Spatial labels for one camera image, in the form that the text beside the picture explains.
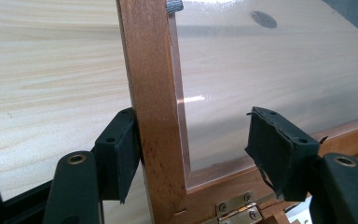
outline metal hinge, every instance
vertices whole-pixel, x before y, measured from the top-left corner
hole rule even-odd
[[[204,224],[253,224],[262,219],[251,191],[217,204],[216,215]]]

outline light wood surface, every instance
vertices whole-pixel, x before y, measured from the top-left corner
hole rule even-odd
[[[0,191],[50,180],[131,106],[115,1],[0,1]],[[106,223],[151,223],[139,169]]]

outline hinge screw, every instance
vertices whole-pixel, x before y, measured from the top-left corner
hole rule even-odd
[[[253,219],[253,220],[256,220],[256,213],[255,213],[255,211],[250,211],[250,212],[249,212],[249,217],[250,217],[251,219]]]
[[[243,199],[248,203],[251,200],[251,194],[250,193],[246,193],[245,196],[243,196]]]
[[[227,210],[227,205],[225,203],[220,203],[219,211],[220,212],[226,212],[226,210]]]

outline wooden panel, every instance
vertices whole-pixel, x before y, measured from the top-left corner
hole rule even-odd
[[[50,180],[131,106],[115,1],[0,1],[0,191]],[[142,169],[106,223],[149,224]]]
[[[358,129],[333,138],[336,141],[326,141],[321,145],[321,155],[330,152],[340,152],[352,156],[358,154]]]
[[[263,218],[273,217],[275,214],[283,212],[284,209],[296,204],[295,202],[285,202],[283,200],[270,199],[263,203],[258,203],[257,207]]]
[[[161,223],[183,210],[186,196],[188,161],[182,151],[186,126],[181,126],[185,123],[179,118],[183,96],[180,70],[172,62],[172,57],[177,59],[171,40],[174,34],[170,35],[164,1],[123,0],[117,8],[149,204],[152,217]]]
[[[255,168],[238,173],[235,177],[216,181],[208,188],[187,194],[186,211],[173,217],[163,218],[157,223],[201,223],[216,216],[215,205],[252,190],[256,199],[270,195],[271,189],[262,180]]]
[[[262,221],[260,224],[290,224],[290,222],[287,219],[286,214],[281,211]]]

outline wooden frame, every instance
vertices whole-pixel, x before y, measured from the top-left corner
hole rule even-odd
[[[268,198],[272,191],[246,156],[190,170],[176,23],[165,6],[163,0],[117,0],[131,101],[153,221],[201,223],[229,198],[248,190],[256,199]],[[358,154],[358,120],[313,136],[327,135],[321,155]],[[279,205],[261,206],[264,218],[273,214],[267,211],[274,204]]]

